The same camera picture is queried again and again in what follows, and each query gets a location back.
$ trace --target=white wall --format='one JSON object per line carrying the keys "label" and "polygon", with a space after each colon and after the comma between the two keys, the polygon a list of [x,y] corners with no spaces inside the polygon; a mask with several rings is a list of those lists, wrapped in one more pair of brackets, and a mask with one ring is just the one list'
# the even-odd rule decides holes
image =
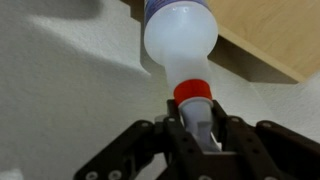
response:
{"label": "white wall", "polygon": [[320,142],[320,72],[305,83],[253,83],[277,121]]}
{"label": "white wall", "polygon": [[[135,120],[166,112],[164,70],[141,51],[129,14],[116,0],[0,1],[0,175],[71,179]],[[210,65],[229,114],[274,119],[250,83]]]}

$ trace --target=screw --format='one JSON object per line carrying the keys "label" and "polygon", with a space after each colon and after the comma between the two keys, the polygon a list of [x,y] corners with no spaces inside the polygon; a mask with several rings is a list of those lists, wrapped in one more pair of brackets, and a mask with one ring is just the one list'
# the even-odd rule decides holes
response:
{"label": "screw", "polygon": [[262,126],[264,126],[264,127],[272,127],[272,125],[270,123],[263,123]]}
{"label": "screw", "polygon": [[239,119],[238,119],[238,118],[231,118],[231,121],[233,121],[233,122],[239,122]]}
{"label": "screw", "polygon": [[265,177],[264,180],[278,180],[278,179],[272,176],[268,176],[268,177]]}
{"label": "screw", "polygon": [[175,121],[174,118],[169,118],[168,120],[169,120],[170,122],[174,122],[174,121]]}
{"label": "screw", "polygon": [[202,175],[202,176],[199,177],[198,180],[212,180],[212,178],[209,177],[209,176],[206,176],[206,175]]}
{"label": "screw", "polygon": [[91,171],[86,175],[86,180],[97,180],[98,179],[98,173],[95,171]]}
{"label": "screw", "polygon": [[109,180],[119,180],[121,179],[122,173],[119,170],[111,171],[108,175]]}
{"label": "screw", "polygon": [[142,127],[148,127],[148,126],[149,126],[149,123],[142,123],[141,126],[142,126]]}

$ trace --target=bottle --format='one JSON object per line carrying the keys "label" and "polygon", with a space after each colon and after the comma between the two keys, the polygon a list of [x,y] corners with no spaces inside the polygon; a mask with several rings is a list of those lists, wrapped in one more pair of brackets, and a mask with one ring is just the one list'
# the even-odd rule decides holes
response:
{"label": "bottle", "polygon": [[145,0],[144,45],[164,66],[186,130],[211,143],[212,95],[208,54],[218,37],[204,0]]}

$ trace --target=wooden shelf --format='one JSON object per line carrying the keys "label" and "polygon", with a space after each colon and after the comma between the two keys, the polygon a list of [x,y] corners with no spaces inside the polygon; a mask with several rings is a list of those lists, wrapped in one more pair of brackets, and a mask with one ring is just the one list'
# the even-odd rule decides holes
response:
{"label": "wooden shelf", "polygon": [[219,34],[302,82],[320,70],[320,2],[208,0]]}

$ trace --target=purple label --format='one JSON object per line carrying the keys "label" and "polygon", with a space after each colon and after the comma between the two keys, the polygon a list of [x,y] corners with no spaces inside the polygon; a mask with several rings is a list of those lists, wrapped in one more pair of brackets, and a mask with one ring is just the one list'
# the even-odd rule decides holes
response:
{"label": "purple label", "polygon": [[208,8],[207,3],[205,0],[146,0],[147,4],[145,5],[145,10],[144,10],[144,26],[148,24],[150,18],[156,13],[160,8],[174,3],[174,2],[179,2],[179,1],[191,1],[191,2],[196,2],[199,3],[206,8]]}

